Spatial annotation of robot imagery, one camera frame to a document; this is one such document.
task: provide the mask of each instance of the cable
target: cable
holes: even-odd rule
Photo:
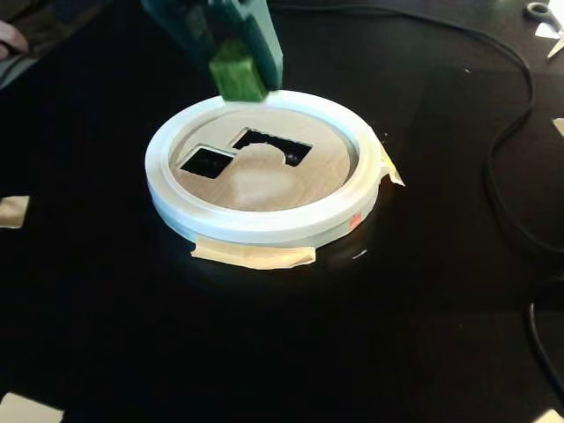
[[[559,278],[555,278],[547,287],[547,289],[545,289],[544,292],[542,292],[542,294],[537,297],[537,299],[529,304],[525,313],[525,325],[533,352],[537,357],[538,364],[540,365],[541,370],[545,373],[548,382],[556,391],[559,400],[564,404],[564,381],[562,381],[561,377],[559,376],[556,367],[554,366],[553,362],[548,356],[548,353],[546,352],[545,346],[540,340],[537,328],[536,311],[537,302],[541,301],[546,294],[552,293],[554,288],[561,289],[562,287],[564,287],[564,277],[560,276]]]
[[[538,238],[509,209],[507,202],[501,194],[500,187],[495,180],[494,158],[496,153],[511,138],[513,134],[515,134],[521,127],[523,127],[523,125],[525,124],[525,122],[527,122],[529,116],[531,115],[531,111],[535,105],[535,84],[532,77],[531,67],[519,52],[517,52],[513,47],[511,47],[504,41],[500,41],[492,35],[479,31],[478,29],[459,25],[456,22],[452,22],[446,19],[439,19],[414,11],[404,11],[389,6],[380,6],[377,4],[331,4],[321,6],[304,4],[271,4],[270,7],[273,11],[280,12],[336,12],[361,16],[370,16],[381,13],[396,14],[405,18],[428,22],[438,26],[443,26],[449,29],[467,33],[477,40],[486,43],[490,47],[495,48],[498,52],[502,53],[513,63],[515,63],[519,67],[519,70],[521,71],[525,79],[529,99],[527,100],[527,104],[524,110],[505,129],[503,129],[497,137],[493,139],[493,142],[490,144],[487,150],[486,160],[484,163],[484,184],[486,188],[486,195],[488,196],[490,204],[493,207],[493,214],[496,216],[500,224],[503,223],[501,222],[500,216],[500,214],[502,214],[503,217],[505,217],[505,219],[511,224],[511,226],[536,248],[546,253],[564,255],[563,247],[554,246],[549,242],[543,241]]]

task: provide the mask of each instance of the black surface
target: black surface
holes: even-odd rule
[[[564,57],[520,1],[393,2],[510,41],[538,105],[497,162],[522,219],[562,243]],[[561,263],[504,235],[480,166],[523,106],[518,69],[460,33],[395,17],[277,15],[285,88],[352,109],[407,188],[316,263],[251,271],[189,257],[151,205],[145,148],[209,81],[116,2],[0,93],[0,390],[65,421],[532,421],[556,397],[520,311]],[[362,250],[367,253],[353,259]],[[564,371],[564,315],[540,331]]]

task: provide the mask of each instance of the circular frame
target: circular frame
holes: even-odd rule
[[[259,112],[264,108],[281,108],[312,116],[350,140],[357,149],[358,163],[345,184],[327,197],[301,207],[237,211],[205,202],[190,194],[173,177],[169,164],[171,152],[195,129],[225,113]],[[360,117],[333,101],[291,91],[271,93],[260,103],[225,102],[221,97],[214,97],[184,109],[152,137],[145,155],[145,172],[158,212],[179,234],[191,241],[195,240],[189,234],[260,245],[311,239],[343,224],[374,202],[382,179],[380,142]]]

